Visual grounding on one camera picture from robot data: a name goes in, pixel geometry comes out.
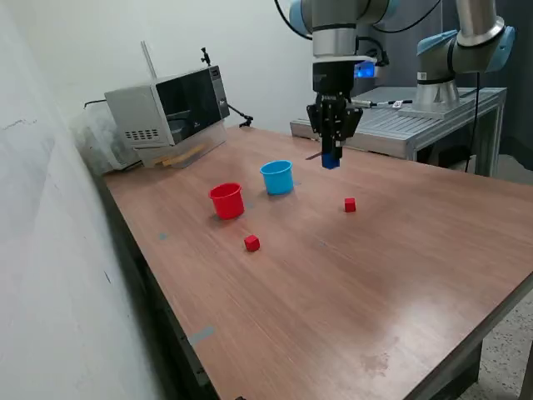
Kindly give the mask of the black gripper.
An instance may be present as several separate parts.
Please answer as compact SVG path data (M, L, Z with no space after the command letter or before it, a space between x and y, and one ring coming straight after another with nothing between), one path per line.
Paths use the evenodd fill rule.
M354 62L316 62L313 64L313 90L316 103L307 106L311 128L321 139L321 154L342 157L346 141L352 138L363 110L351 106Z

